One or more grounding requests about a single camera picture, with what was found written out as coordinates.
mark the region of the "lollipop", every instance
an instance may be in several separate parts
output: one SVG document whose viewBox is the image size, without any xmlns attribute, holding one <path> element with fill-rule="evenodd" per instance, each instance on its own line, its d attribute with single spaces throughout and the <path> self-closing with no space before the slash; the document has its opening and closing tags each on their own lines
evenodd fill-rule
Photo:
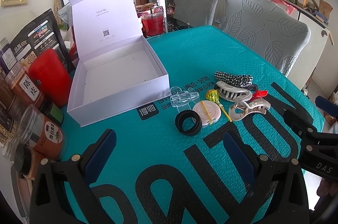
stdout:
<svg viewBox="0 0 338 224">
<path fill-rule="evenodd" d="M 216 103 L 220 107 L 220 109 L 223 111 L 223 113 L 225 114 L 225 116 L 228 118 L 228 120 L 230 122 L 232 122 L 230 116 L 226 113 L 225 109 L 223 108 L 223 105 L 219 102 L 218 91 L 217 90 L 211 89 L 211 90 L 207 91 L 206 99 L 209 100 L 209 101 L 211 101 L 211 102 Z"/>
</svg>

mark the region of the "dining table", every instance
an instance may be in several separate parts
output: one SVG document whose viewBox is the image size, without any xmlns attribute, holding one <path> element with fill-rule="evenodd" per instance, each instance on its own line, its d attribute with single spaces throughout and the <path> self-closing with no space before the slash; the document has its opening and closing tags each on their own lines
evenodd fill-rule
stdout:
<svg viewBox="0 0 338 224">
<path fill-rule="evenodd" d="M 177 30 L 169 30 L 168 23 Z M 82 154 L 112 129 L 116 147 L 90 188 L 115 223 L 225 223 L 252 185 L 224 148 L 224 134 L 236 133 L 257 155 L 289 162 L 299 156 L 300 138 L 285 124 L 284 111 L 297 112 L 319 132 L 324 118 L 294 84 L 234 38 L 212 26 L 190 27 L 170 16 L 166 24 L 168 33 L 148 42 L 169 74 L 170 87 L 192 88 L 205 100 L 216 84 L 215 72 L 248 74 L 260 90 L 268 91 L 264 99 L 270 109 L 237 122 L 222 114 L 197 135 L 186 136 L 175 126 L 178 111 L 170 97 L 82 128 L 64 108 L 62 129 L 68 146 L 62 160 Z M 233 104 L 220 102 L 226 111 Z M 253 222 L 264 217 L 273 187 Z M 75 216 L 86 222 L 70 186 L 65 188 Z"/>
</svg>

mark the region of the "grey chair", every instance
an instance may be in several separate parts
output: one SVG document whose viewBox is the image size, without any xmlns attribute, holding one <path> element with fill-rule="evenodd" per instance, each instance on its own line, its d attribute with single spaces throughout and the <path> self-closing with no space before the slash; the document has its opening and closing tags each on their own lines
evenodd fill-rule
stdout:
<svg viewBox="0 0 338 224">
<path fill-rule="evenodd" d="M 192 27 L 211 25 L 218 0 L 175 0 L 174 18 Z"/>
<path fill-rule="evenodd" d="M 304 46 L 309 27 L 265 0 L 225 0 L 219 28 L 287 76 Z"/>
</svg>

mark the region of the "gingham scrunchie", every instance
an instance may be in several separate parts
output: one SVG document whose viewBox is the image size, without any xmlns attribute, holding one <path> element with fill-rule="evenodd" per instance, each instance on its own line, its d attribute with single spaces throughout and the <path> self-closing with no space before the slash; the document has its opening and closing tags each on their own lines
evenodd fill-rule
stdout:
<svg viewBox="0 0 338 224">
<path fill-rule="evenodd" d="M 231 75 L 222 71 L 215 72 L 217 81 L 224 81 L 230 86 L 237 88 L 246 88 L 252 84 L 253 77 L 251 75 Z"/>
</svg>

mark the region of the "white gift box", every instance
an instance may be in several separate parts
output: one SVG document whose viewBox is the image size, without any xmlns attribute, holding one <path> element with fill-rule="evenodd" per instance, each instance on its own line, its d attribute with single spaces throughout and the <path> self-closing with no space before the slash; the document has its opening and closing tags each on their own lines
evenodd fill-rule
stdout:
<svg viewBox="0 0 338 224">
<path fill-rule="evenodd" d="M 69 0 L 79 55 L 67 112 L 81 127 L 170 95 L 133 0 Z"/>
</svg>

